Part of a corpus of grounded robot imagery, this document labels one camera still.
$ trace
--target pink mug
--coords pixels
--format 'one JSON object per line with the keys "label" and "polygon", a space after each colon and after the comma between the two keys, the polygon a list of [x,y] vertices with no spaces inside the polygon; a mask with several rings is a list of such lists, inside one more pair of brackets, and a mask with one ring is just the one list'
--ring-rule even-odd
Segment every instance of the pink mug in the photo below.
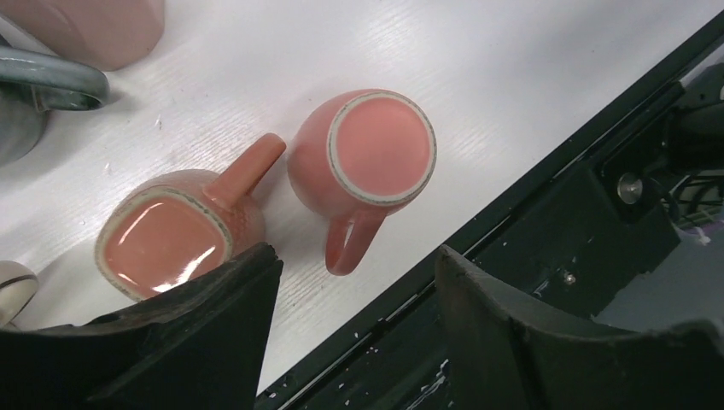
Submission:
{"label": "pink mug", "polygon": [[143,300],[264,241],[264,215],[250,195],[285,150],[279,136],[266,134],[220,175],[186,169],[141,184],[98,235],[103,276]]}
{"label": "pink mug", "polygon": [[384,219],[427,185],[436,157],[427,116],[398,93],[350,91],[312,112],[291,145],[289,180],[305,206],[330,219],[331,273],[357,267]]}

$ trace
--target metal bolt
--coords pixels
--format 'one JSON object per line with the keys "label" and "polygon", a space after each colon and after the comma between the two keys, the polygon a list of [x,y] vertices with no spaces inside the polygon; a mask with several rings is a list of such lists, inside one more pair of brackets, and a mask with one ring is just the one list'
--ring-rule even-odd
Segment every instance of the metal bolt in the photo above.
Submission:
{"label": "metal bolt", "polygon": [[566,273],[563,276],[563,282],[565,284],[574,284],[575,283],[575,276],[573,276],[573,273]]}
{"label": "metal bolt", "polygon": [[627,205],[634,205],[644,193],[644,183],[632,173],[624,173],[618,180],[618,197]]}

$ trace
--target mug rim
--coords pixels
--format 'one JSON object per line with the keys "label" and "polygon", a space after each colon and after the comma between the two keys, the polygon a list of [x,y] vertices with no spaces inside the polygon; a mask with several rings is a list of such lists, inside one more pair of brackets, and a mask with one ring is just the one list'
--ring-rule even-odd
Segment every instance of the mug rim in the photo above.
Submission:
{"label": "mug rim", "polygon": [[[425,130],[427,131],[430,156],[428,159],[428,165],[425,168],[425,173],[420,178],[420,180],[415,183],[415,185],[399,194],[376,195],[359,188],[344,173],[344,170],[342,169],[342,164],[340,164],[336,140],[342,122],[345,120],[347,115],[360,104],[370,100],[374,100],[376,98],[390,98],[397,101],[398,103],[405,104],[423,122]],[[332,174],[335,176],[336,181],[348,194],[350,194],[354,198],[364,203],[378,207],[393,207],[396,205],[401,205],[409,202],[411,199],[419,195],[420,192],[425,188],[425,186],[427,186],[430,178],[432,177],[433,171],[435,170],[435,164],[437,162],[437,140],[435,139],[435,130],[433,130],[432,124],[430,124],[427,115],[413,100],[394,91],[373,90],[365,92],[345,102],[344,105],[336,112],[334,118],[332,119],[330,129],[327,133],[327,161],[330,164]]]}
{"label": "mug rim", "polygon": [[181,201],[190,202],[190,205],[197,207],[199,211],[207,216],[209,219],[213,221],[213,223],[219,228],[222,237],[224,237],[224,240],[226,242],[226,249],[224,250],[224,259],[228,260],[232,257],[233,247],[234,247],[234,241],[233,237],[231,235],[231,230],[228,226],[226,226],[226,223],[224,223],[221,218],[209,207],[201,203],[199,200],[197,200],[194,196],[186,194],[182,192],[181,190],[178,190],[176,188],[172,188],[169,186],[152,186],[149,187],[146,190],[142,190],[141,192],[138,192],[131,198],[125,199],[121,205],[114,210],[111,213],[111,216],[108,217],[108,220],[106,221],[106,224],[101,228],[100,233],[98,234],[98,238],[96,240],[96,246],[94,248],[94,259],[96,260],[96,266],[98,267],[98,270],[101,272],[101,275],[108,281],[110,284],[112,284],[117,290],[119,290],[124,295],[130,297],[135,302],[142,302],[148,298],[142,297],[137,292],[131,290],[130,288],[127,288],[119,279],[118,274],[108,266],[108,263],[106,261],[105,257],[105,246],[108,243],[108,236],[110,235],[110,232],[114,232],[116,229],[118,229],[118,226],[120,223],[125,219],[125,217],[130,214],[133,209],[135,209],[138,205],[154,199],[156,197],[172,197],[179,199]]}
{"label": "mug rim", "polygon": [[[32,298],[38,293],[38,277],[34,273],[24,273],[12,278],[7,278],[0,283],[0,328],[5,326],[22,312]],[[21,303],[8,303],[5,301],[6,293],[23,292],[18,296]]]}

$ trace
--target white wood grain surface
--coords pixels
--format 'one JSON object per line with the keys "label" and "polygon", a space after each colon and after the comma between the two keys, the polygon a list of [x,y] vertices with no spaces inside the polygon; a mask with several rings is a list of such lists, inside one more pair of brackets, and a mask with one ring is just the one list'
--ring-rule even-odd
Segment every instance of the white wood grain surface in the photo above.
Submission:
{"label": "white wood grain surface", "polygon": [[[724,9],[724,0],[168,0],[147,59],[109,78],[117,101],[55,114],[41,144],[0,169],[0,259],[38,272],[16,324],[83,324],[130,303],[91,259],[133,187],[223,169],[254,138],[289,141],[329,97],[389,88],[429,115],[439,159],[358,270],[324,270],[325,223],[284,165],[257,196],[285,262],[260,390],[489,204]],[[8,24],[16,46],[42,50]]]}

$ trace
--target gray mug handle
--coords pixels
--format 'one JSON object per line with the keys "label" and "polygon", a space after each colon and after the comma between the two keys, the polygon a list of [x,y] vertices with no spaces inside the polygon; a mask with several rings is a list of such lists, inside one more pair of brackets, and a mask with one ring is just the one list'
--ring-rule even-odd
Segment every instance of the gray mug handle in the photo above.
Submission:
{"label": "gray mug handle", "polygon": [[30,85],[39,111],[88,111],[108,103],[102,72],[79,62],[0,45],[0,81]]}

